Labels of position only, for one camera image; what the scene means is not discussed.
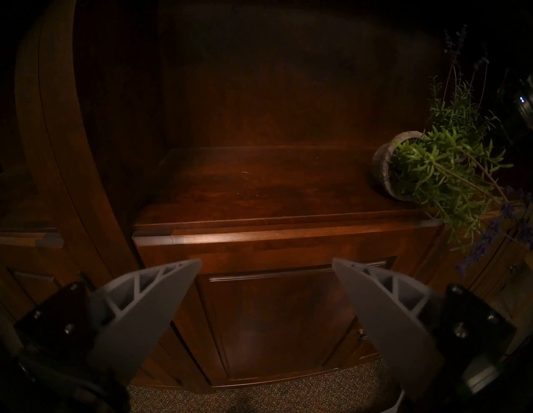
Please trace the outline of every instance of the plant pot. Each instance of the plant pot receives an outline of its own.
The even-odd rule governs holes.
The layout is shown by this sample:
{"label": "plant pot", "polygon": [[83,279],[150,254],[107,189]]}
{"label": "plant pot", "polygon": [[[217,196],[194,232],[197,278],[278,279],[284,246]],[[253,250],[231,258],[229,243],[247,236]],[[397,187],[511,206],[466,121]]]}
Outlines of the plant pot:
{"label": "plant pot", "polygon": [[396,135],[394,139],[386,143],[385,145],[381,146],[376,153],[374,154],[372,158],[372,173],[376,177],[376,179],[381,182],[381,185],[383,188],[385,188],[385,191],[387,191],[391,196],[395,197],[396,199],[399,199],[401,201],[411,201],[413,198],[411,196],[404,196],[399,193],[396,193],[394,188],[392,187],[390,176],[392,174],[392,171],[389,170],[390,160],[392,157],[392,154],[394,153],[394,150],[397,148],[397,146],[394,144],[395,142],[402,143],[403,141],[406,141],[407,139],[420,139],[422,137],[421,132],[417,131],[409,131],[409,132],[402,132],[399,135]]}

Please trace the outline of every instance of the cabinet handle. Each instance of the cabinet handle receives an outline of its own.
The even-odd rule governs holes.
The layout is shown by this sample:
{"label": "cabinet handle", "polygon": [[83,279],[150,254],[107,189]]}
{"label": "cabinet handle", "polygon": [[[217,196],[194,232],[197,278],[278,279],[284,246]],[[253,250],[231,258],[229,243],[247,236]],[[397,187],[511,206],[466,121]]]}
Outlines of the cabinet handle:
{"label": "cabinet handle", "polygon": [[358,342],[359,344],[364,343],[364,342],[368,339],[368,336],[365,335],[365,331],[364,331],[364,330],[359,330],[359,331],[357,332],[357,335],[359,336],[359,337],[357,338],[357,342]]}

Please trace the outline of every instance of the floor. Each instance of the floor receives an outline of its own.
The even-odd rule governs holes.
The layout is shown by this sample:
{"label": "floor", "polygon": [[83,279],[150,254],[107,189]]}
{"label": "floor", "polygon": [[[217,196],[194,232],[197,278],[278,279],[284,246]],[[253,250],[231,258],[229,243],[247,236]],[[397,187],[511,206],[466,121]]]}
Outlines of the floor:
{"label": "floor", "polygon": [[399,388],[376,360],[290,382],[213,394],[130,386],[132,412],[377,413],[394,405]]}

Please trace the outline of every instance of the wooden shelf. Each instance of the wooden shelf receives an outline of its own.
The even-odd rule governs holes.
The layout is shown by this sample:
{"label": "wooden shelf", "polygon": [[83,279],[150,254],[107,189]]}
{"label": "wooden shelf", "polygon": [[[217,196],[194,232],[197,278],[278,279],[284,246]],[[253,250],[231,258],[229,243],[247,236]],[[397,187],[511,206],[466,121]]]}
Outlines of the wooden shelf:
{"label": "wooden shelf", "polygon": [[376,148],[173,149],[154,174],[138,231],[419,214],[370,175]]}
{"label": "wooden shelf", "polygon": [[0,231],[55,230],[26,165],[0,174]]}

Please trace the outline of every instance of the potted plant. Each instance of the potted plant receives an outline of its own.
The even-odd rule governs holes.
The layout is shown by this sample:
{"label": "potted plant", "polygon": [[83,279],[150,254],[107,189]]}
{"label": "potted plant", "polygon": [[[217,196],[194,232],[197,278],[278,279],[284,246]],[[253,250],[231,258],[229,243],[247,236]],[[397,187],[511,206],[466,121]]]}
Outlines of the potted plant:
{"label": "potted plant", "polygon": [[[386,191],[395,198],[416,202],[433,211],[433,215],[428,214],[442,219],[449,228],[449,241],[455,239],[464,245],[465,239],[472,243],[475,233],[481,233],[465,263],[457,266],[462,274],[467,266],[488,252],[488,244],[500,232],[502,217],[515,219],[517,240],[527,248],[533,247],[533,230],[527,222],[515,218],[504,189],[493,177],[500,168],[512,165],[502,163],[505,150],[494,154],[492,140],[486,142],[485,139],[494,127],[493,121],[498,120],[491,112],[489,116],[480,114],[487,56],[476,62],[469,82],[462,79],[457,57],[465,32],[466,26],[457,33],[456,48],[449,36],[446,37],[446,52],[451,55],[452,62],[443,95],[440,96],[442,85],[437,84],[435,78],[431,85],[431,129],[423,133],[401,133],[378,149],[373,158],[374,174]],[[474,103],[472,82],[483,66],[483,90],[480,101]],[[522,191],[519,195],[531,201],[531,194]],[[501,216],[486,229],[482,228],[481,218],[494,209],[499,209]]]}

